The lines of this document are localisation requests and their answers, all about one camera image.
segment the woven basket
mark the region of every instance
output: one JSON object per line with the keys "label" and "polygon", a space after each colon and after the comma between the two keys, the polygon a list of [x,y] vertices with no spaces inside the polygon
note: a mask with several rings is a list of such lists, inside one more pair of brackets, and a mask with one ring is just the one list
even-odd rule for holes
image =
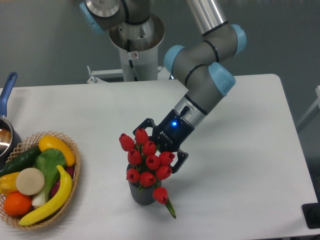
{"label": "woven basket", "polygon": [[23,140],[22,143],[19,143],[17,145],[17,147],[10,154],[10,156],[8,157],[8,160],[6,162],[11,161],[14,157],[18,156],[20,153],[37,145],[39,140],[43,136],[46,136],[46,135],[55,136],[55,137],[63,140],[67,144],[67,146],[72,150],[72,152],[75,156],[75,168],[74,168],[72,191],[71,191],[71,194],[70,194],[68,200],[66,201],[66,203],[51,218],[49,218],[49,219],[46,218],[43,221],[37,222],[37,223],[30,225],[30,226],[20,226],[19,221],[20,221],[21,217],[12,217],[12,216],[9,216],[5,213],[3,207],[4,207],[4,201],[6,199],[6,196],[4,196],[3,194],[0,194],[0,218],[7,225],[12,226],[16,229],[35,230],[35,229],[46,227],[49,224],[53,223],[66,210],[72,197],[74,196],[74,193],[75,193],[75,190],[76,190],[76,187],[78,184],[80,167],[81,167],[79,149],[77,147],[77,144],[75,144],[74,141],[70,137],[64,135],[62,132],[49,131],[49,132],[37,133],[37,134],[32,135],[31,137],[27,137],[26,140]]}

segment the gray vase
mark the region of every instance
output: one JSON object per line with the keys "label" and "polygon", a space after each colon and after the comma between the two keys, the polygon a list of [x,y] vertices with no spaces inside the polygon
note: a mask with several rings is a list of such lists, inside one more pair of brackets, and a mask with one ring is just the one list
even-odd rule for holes
{"label": "gray vase", "polygon": [[[127,170],[129,168],[132,168],[132,165],[129,164],[127,167]],[[139,182],[131,183],[128,181],[128,183],[129,183],[131,195],[138,204],[150,205],[154,201],[156,201],[153,197],[154,186],[146,187],[145,189],[139,192]]]}

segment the white radish slice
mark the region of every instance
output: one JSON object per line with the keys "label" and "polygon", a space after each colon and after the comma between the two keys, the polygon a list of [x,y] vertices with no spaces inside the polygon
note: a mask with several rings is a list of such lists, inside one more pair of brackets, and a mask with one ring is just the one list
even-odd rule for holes
{"label": "white radish slice", "polygon": [[45,185],[44,174],[33,167],[22,170],[15,180],[17,190],[24,195],[34,195]]}

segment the tabletop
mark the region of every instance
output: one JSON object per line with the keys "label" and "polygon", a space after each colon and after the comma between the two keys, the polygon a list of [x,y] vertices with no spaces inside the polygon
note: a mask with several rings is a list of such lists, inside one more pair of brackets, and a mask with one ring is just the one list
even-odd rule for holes
{"label": "tabletop", "polygon": [[7,119],[22,139],[47,131],[81,154],[78,189],[51,226],[21,231],[0,222],[1,239],[250,240],[319,234],[302,204],[317,198],[281,80],[236,76],[236,84],[181,145],[181,169],[162,181],[173,219],[158,202],[137,204],[126,180],[121,133],[159,124],[187,89],[176,80],[15,87]]}

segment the light blue joint cap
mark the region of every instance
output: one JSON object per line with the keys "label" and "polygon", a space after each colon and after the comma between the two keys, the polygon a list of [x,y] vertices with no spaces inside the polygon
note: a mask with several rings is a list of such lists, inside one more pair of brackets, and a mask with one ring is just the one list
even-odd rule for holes
{"label": "light blue joint cap", "polygon": [[235,32],[236,32],[236,36],[238,38],[238,46],[236,48],[236,52],[234,55],[240,53],[243,49],[245,49],[246,45],[247,45],[247,36],[245,31],[243,31],[243,29],[237,25],[237,24],[232,24],[231,27],[234,28]]}
{"label": "light blue joint cap", "polygon": [[174,61],[176,59],[176,56],[180,52],[181,49],[184,49],[185,47],[182,45],[175,45],[172,46],[164,55],[163,59],[163,65],[168,70],[169,73],[172,74],[172,67],[174,65]]}
{"label": "light blue joint cap", "polygon": [[214,62],[208,66],[210,76],[220,91],[220,93],[225,97],[227,93],[236,84],[235,77],[219,63]]}
{"label": "light blue joint cap", "polygon": [[91,16],[90,12],[85,6],[85,3],[80,4],[80,11],[82,15],[84,16],[85,21],[89,24],[89,26],[92,28],[92,30],[96,34],[102,34],[104,31],[101,29],[101,27],[97,24],[97,22],[94,20],[94,18]]}

